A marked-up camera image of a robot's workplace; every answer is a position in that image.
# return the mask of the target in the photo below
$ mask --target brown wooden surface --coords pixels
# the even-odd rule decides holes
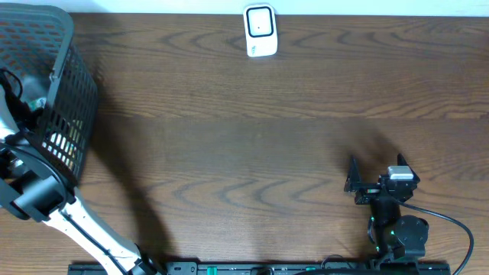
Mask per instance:
[[[422,179],[410,202],[468,225],[465,273],[487,273],[489,19],[278,16],[278,53],[251,59],[237,15],[73,18],[101,92],[81,190],[145,250],[366,255],[369,209],[343,193],[348,156],[374,180],[402,152]],[[466,234],[414,214],[430,223],[427,258],[455,270]],[[0,223],[0,274],[92,261],[44,225]]]

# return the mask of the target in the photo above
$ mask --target wire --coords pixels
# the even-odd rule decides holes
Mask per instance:
[[[21,79],[19,79],[13,72],[11,72],[11,71],[9,71],[7,69],[0,68],[0,71],[2,71],[4,73],[8,73],[10,76],[12,76],[13,78],[15,78],[15,80],[18,82],[18,86],[19,86],[20,91],[18,92],[17,98],[20,99],[22,97],[22,93],[24,93],[24,89],[22,88],[22,81],[21,81]]]
[[[65,218],[83,237],[85,237],[90,243],[92,243],[96,248],[98,248],[101,252],[104,253],[105,256],[107,256],[110,261],[115,265],[115,267],[117,267],[117,269],[119,269],[119,271],[121,271],[122,274],[126,275],[128,274],[124,267],[121,265],[121,263],[119,263],[117,260],[116,260],[116,257],[114,257],[112,254],[110,254],[110,250],[107,250],[105,249],[99,242],[97,242],[94,238],[92,238],[92,236],[90,236],[90,234],[86,233],[85,230],[83,230],[83,228],[81,228],[81,226],[79,226],[72,218],[70,215],[68,214],[65,214],[63,212],[60,212],[60,214],[63,216],[63,218]]]
[[[56,169],[54,169],[54,167],[50,163],[48,163],[45,160],[39,158],[38,156],[35,156],[32,153],[27,152],[26,150],[22,150],[20,148],[17,148],[16,146],[12,146],[10,144],[6,144],[5,142],[0,142],[0,147],[7,148],[7,149],[9,149],[11,151],[14,151],[14,152],[19,153],[19,154],[23,154],[23,155],[25,155],[27,157],[32,157],[35,160],[39,161],[41,164],[43,164],[53,174],[54,179],[61,185],[61,189],[63,190],[63,194],[61,195],[63,197],[63,201],[62,201],[62,203],[60,205],[60,209],[62,209],[66,205],[66,200],[67,200],[67,197],[68,197],[68,192],[66,191],[66,187],[64,186],[63,181],[61,180],[62,176],[60,175],[59,172],[56,171]]]
[[[440,214],[440,213],[437,213],[437,212],[434,212],[434,211],[431,211],[431,210],[428,210],[428,209],[422,209],[421,207],[410,205],[410,204],[407,204],[405,202],[401,202],[400,200],[394,198],[391,194],[389,194],[389,192],[387,191],[387,189],[385,188],[385,186],[383,187],[383,189],[390,196],[390,198],[393,201],[395,201],[398,205],[404,206],[404,207],[406,207],[408,209],[419,211],[421,213],[426,213],[426,214],[434,215],[435,217],[438,217],[438,218],[443,218],[443,219],[445,219],[445,220],[447,220],[449,222],[453,222],[454,224],[460,226],[461,228],[463,228],[465,230],[465,232],[467,232],[468,239],[470,241],[470,244],[469,244],[468,250],[467,250],[467,254],[465,255],[464,260],[458,266],[457,270],[453,273],[453,275],[460,274],[460,272],[464,269],[465,265],[467,264],[468,260],[471,258],[472,251],[474,250],[474,235],[472,234],[471,230],[466,225],[464,225],[463,223],[457,221],[454,218],[448,217],[447,215],[443,215],[443,214]]]
[[[325,259],[322,261],[322,263],[321,263],[321,269],[324,269],[325,264],[326,264],[326,263],[327,263],[327,262],[328,262],[328,261],[329,261],[331,258],[334,258],[334,257],[338,257],[338,258],[343,259],[343,260],[345,259],[345,257],[343,257],[343,256],[342,256],[342,255],[340,255],[340,254],[333,254],[333,255],[329,255],[328,257],[326,257],[326,258],[325,258]],[[349,262],[345,261],[345,263],[348,265],[348,267],[350,267],[350,269],[354,269],[354,268],[353,268],[353,267],[350,265],[350,263],[349,263]]]

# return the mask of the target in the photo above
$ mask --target white plug-in device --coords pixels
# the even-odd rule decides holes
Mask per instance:
[[[243,12],[246,48],[250,57],[264,57],[277,52],[275,11],[267,4],[251,5]]]

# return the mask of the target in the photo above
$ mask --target green connector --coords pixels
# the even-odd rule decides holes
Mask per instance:
[[[207,275],[217,275],[217,267],[207,267]]]

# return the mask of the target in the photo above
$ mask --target black mesh basket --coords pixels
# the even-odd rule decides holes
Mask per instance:
[[[0,4],[0,68],[21,79],[21,100],[43,108],[28,140],[68,182],[83,170],[97,88],[73,39],[73,20],[51,6]],[[10,79],[15,89],[17,82]]]

